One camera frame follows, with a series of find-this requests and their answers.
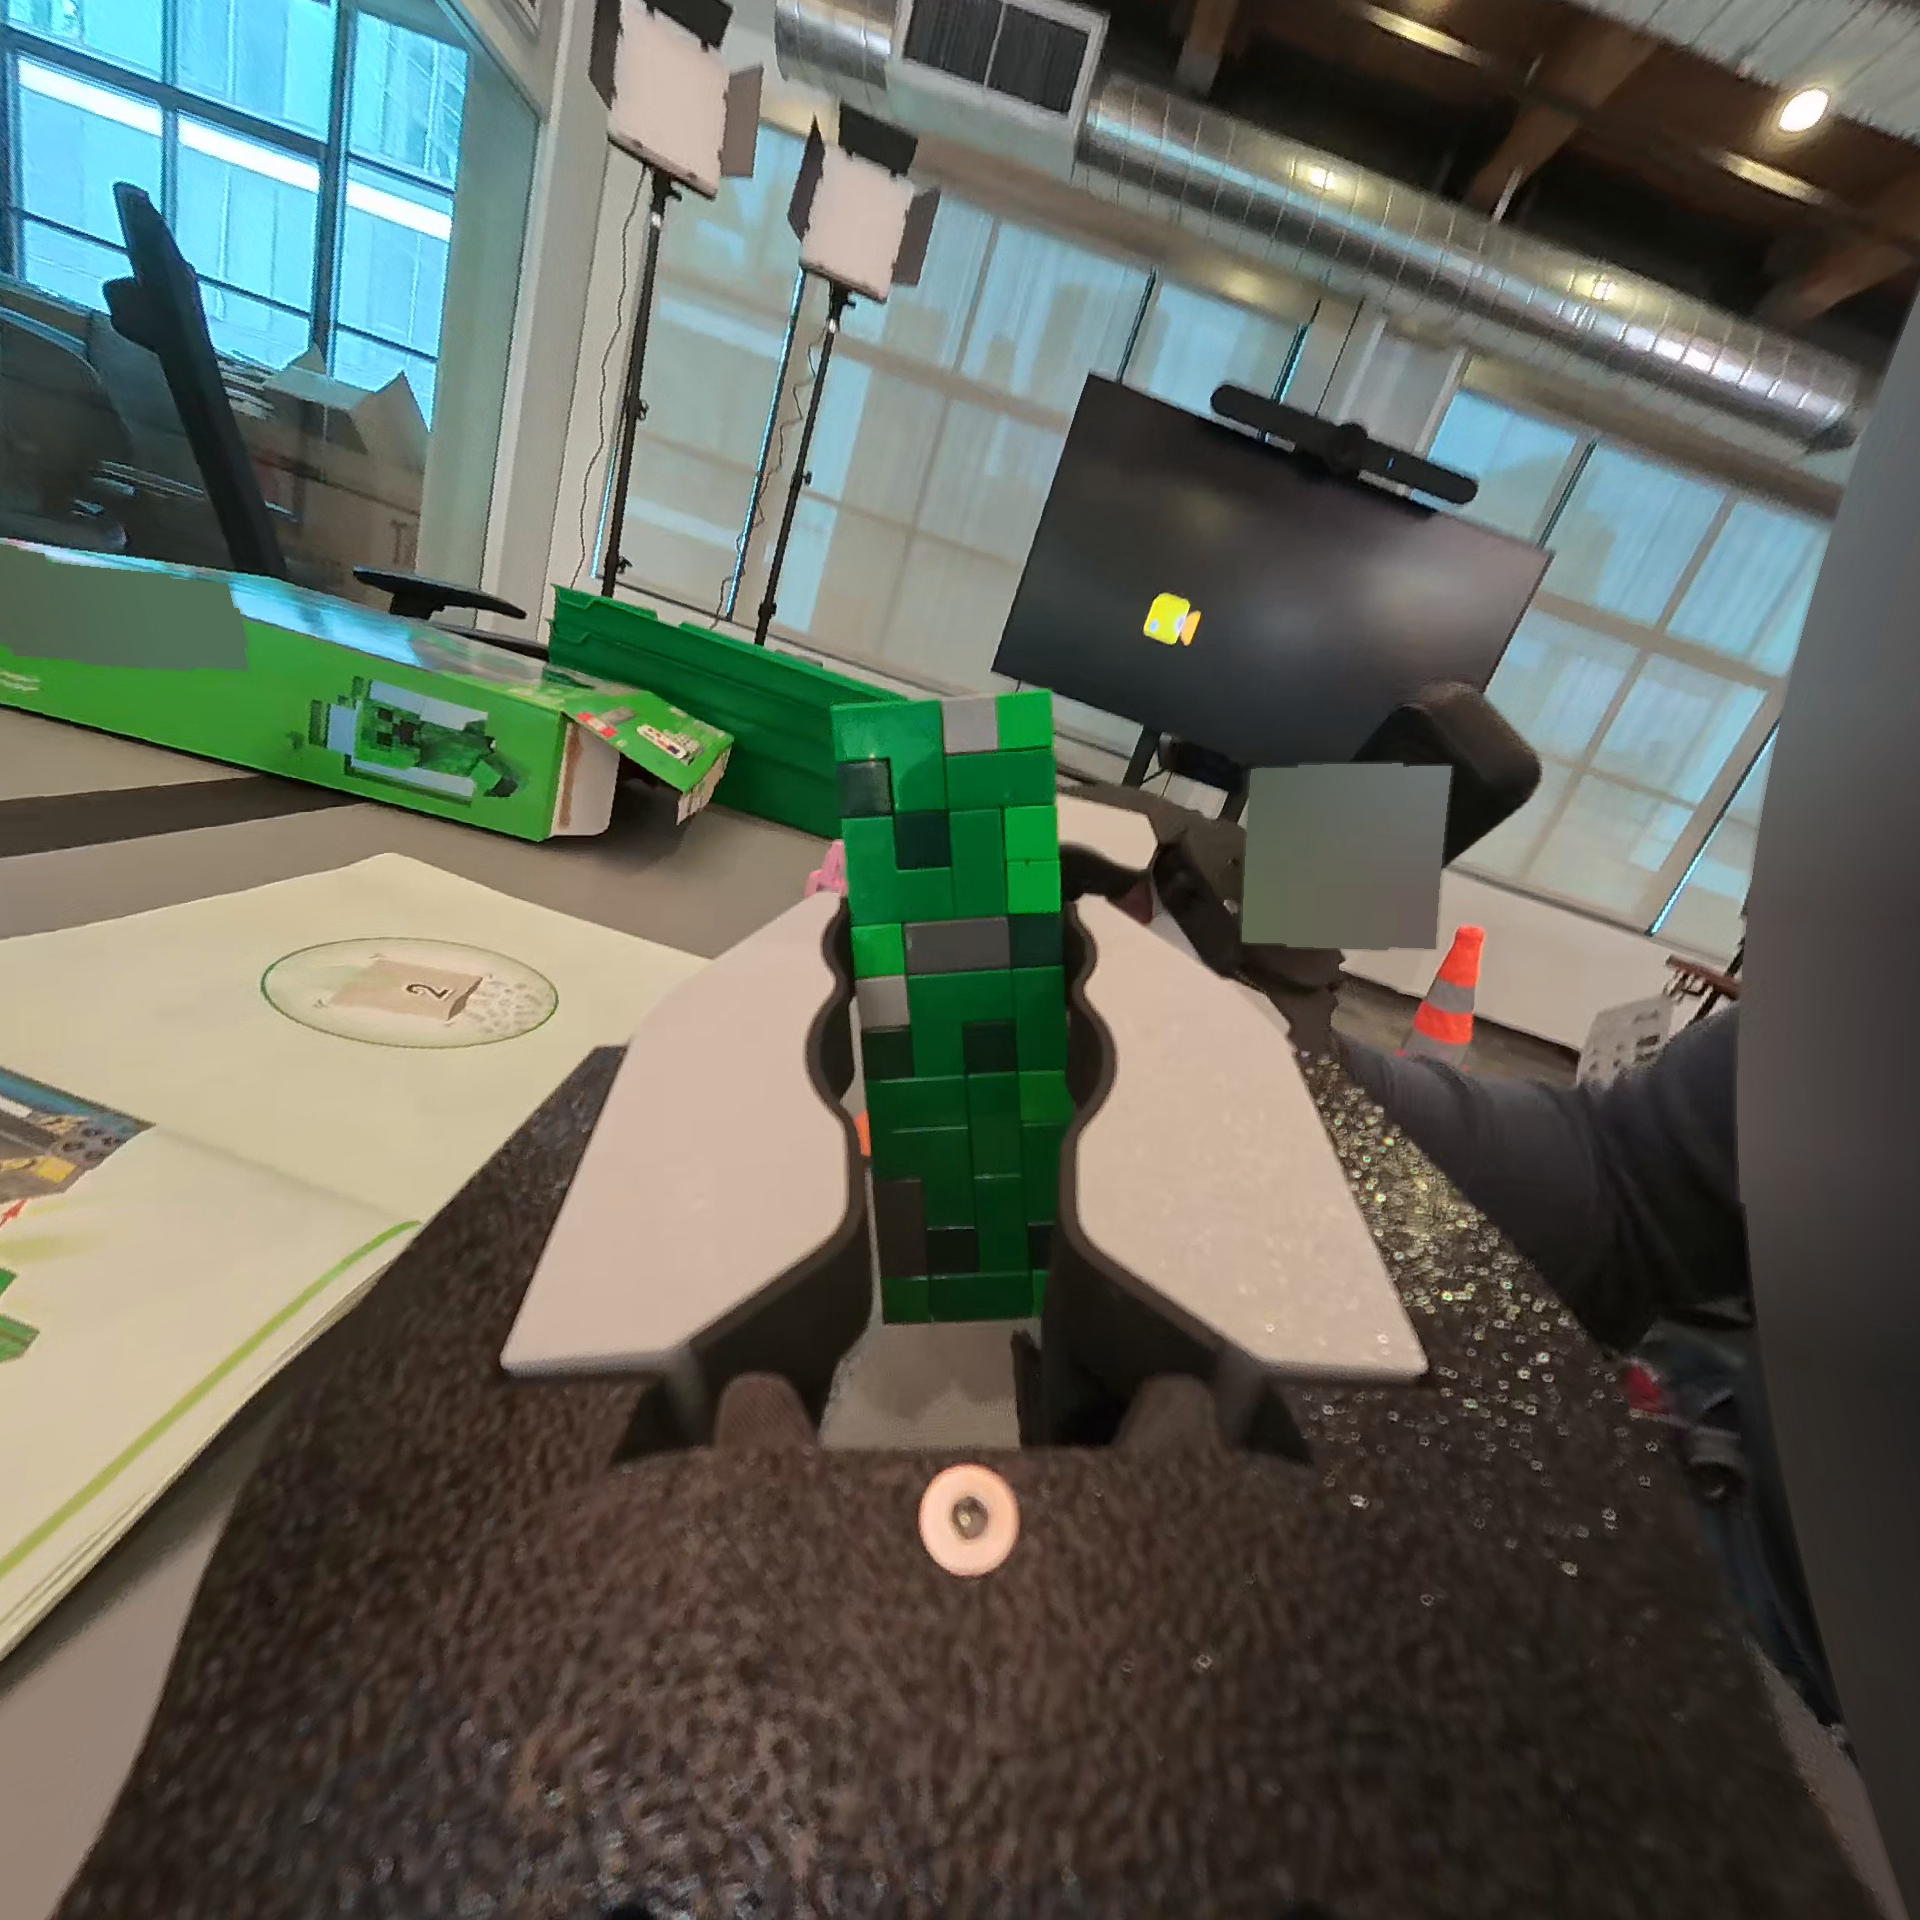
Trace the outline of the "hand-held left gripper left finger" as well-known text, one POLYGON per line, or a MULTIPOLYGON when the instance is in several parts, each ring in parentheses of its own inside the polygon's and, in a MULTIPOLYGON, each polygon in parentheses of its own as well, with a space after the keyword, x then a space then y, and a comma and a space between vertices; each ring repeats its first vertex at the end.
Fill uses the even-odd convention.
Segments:
POLYGON ((636 1026, 498 1352, 645 1379, 705 1438, 739 1377, 817 1425, 875 1309, 842 896, 806 896, 636 1026))

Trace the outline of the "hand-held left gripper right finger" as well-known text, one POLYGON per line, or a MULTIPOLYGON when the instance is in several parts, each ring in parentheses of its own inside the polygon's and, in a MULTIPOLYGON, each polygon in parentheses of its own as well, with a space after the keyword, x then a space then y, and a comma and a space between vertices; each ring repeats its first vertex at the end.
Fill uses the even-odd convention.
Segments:
POLYGON ((1116 901, 1075 901, 1066 935, 1075 1116, 1035 1441, 1109 1445, 1174 1379, 1229 1448, 1305 1450, 1296 1391, 1426 1386, 1272 1005, 1116 901))

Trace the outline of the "green brick block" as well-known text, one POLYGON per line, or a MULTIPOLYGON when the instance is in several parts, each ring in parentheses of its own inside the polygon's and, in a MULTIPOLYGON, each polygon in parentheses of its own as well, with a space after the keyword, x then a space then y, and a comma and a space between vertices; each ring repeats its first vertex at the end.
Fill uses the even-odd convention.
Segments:
POLYGON ((885 1324, 1044 1300, 1067 1095, 1050 695, 837 705, 885 1324))

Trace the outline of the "orange traffic cone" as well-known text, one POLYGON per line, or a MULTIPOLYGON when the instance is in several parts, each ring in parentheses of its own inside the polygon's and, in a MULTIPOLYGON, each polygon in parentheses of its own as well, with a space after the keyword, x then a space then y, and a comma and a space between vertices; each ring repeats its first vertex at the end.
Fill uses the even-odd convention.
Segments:
POLYGON ((1401 1057, 1464 1069, 1474 1037, 1483 928, 1464 922, 1415 1005, 1401 1057))

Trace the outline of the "green plastic tray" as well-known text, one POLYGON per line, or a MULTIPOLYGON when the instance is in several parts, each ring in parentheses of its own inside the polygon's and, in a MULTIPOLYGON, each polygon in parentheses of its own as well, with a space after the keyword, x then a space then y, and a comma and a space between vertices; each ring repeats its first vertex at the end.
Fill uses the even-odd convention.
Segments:
POLYGON ((897 809, 944 803, 938 699, 901 699, 806 659, 576 586, 554 592, 550 659, 645 689, 734 732, 714 788, 722 807, 830 840, 842 819, 842 756, 892 761, 897 809))

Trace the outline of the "instruction booklet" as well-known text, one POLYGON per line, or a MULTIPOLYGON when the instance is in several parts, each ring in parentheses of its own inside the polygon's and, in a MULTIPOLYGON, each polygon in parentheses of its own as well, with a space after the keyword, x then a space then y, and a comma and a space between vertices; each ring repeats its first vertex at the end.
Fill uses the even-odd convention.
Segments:
POLYGON ((2 1652, 705 960, 374 855, 2 940, 2 1652))

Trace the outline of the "black office chair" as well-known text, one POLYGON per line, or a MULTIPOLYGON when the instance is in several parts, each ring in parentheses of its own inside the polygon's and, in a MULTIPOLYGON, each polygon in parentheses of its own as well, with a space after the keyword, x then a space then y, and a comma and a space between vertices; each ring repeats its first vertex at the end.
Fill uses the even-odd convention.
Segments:
MULTIPOLYGON (((109 327, 144 350, 165 379, 228 570, 296 583, 219 376, 198 275, 142 186, 118 180, 112 202, 130 272, 103 284, 109 327)), ((524 619, 517 601, 420 570, 358 566, 355 577, 398 616, 434 619, 461 612, 524 619)))
POLYGON ((1256 767, 1244 819, 1179 813, 1158 905, 1194 953, 1330 1054, 1349 953, 1426 950, 1444 868, 1530 802, 1538 750, 1464 681, 1394 705, 1345 761, 1256 767))

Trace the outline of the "person's colourful shoe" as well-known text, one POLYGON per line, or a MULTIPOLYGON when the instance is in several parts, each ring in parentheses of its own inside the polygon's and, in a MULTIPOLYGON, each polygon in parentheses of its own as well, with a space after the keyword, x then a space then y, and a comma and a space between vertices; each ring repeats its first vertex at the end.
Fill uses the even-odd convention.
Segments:
POLYGON ((1630 1408, 1652 1420, 1704 1503, 1738 1499, 1745 1450, 1738 1371, 1708 1340, 1655 1340, 1622 1358, 1630 1408))

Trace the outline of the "green toy set box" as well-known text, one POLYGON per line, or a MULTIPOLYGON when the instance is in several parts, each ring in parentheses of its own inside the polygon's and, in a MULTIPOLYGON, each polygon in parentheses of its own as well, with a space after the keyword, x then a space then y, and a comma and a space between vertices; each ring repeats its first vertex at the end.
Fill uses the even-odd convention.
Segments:
POLYGON ((686 825, 734 732, 670 699, 312 586, 2 543, 2 704, 524 843, 686 825))

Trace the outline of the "dark grey curved surface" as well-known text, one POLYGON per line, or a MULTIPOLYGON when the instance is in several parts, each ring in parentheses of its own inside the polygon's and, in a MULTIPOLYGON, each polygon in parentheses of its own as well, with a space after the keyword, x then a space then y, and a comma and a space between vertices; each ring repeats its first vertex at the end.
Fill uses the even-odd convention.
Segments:
POLYGON ((1748 896, 1738 1150, 1768 1411, 1918 1914, 1918 315, 1840 496, 1748 896))

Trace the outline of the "black television screen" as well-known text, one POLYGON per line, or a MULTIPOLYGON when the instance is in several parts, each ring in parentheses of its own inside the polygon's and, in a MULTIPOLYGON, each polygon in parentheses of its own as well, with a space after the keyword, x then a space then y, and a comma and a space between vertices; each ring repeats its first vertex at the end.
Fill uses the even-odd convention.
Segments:
POLYGON ((1237 764, 1348 761, 1483 692, 1545 548, 1088 376, 995 672, 1237 764))

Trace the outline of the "black webcam bar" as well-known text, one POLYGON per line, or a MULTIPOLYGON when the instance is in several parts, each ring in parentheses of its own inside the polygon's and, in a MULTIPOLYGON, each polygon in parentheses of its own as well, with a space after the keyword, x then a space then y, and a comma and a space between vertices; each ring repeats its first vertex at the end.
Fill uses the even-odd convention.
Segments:
POLYGON ((1327 472, 1349 480, 1376 480, 1404 491, 1419 491, 1450 508, 1474 503, 1478 477, 1438 466, 1424 453, 1380 442, 1360 420, 1330 420, 1278 396, 1256 395, 1223 383, 1211 395, 1211 411, 1229 423, 1247 426, 1266 444, 1320 463, 1327 472))

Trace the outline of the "cardboard box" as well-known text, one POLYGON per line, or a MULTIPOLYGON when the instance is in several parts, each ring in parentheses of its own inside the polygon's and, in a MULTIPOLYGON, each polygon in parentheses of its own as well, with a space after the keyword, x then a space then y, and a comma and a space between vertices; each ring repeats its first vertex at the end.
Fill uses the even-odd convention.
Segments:
POLYGON ((428 466, 409 376, 361 388, 318 353, 284 368, 222 355, 219 376, 293 580, 372 601, 358 566, 409 573, 428 466))

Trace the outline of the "white ceiling vent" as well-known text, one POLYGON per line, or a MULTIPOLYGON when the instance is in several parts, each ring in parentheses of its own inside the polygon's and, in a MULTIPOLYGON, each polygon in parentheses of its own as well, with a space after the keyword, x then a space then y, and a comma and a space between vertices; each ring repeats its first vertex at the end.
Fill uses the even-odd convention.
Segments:
POLYGON ((898 2, 892 66, 1044 120, 1082 113, 1109 15, 1087 2, 898 2))

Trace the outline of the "silver ventilation duct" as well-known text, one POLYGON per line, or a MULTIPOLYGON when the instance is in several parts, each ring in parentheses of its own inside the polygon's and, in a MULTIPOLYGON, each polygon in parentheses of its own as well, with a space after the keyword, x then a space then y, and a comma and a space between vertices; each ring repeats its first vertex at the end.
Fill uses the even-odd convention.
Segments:
POLYGON ((1061 113, 901 54, 918 2, 778 2, 783 79, 1002 150, 1087 199, 1373 300, 1502 361, 1616 376, 1805 453, 1857 444, 1873 376, 1665 279, 1487 218, 1082 55, 1061 113))

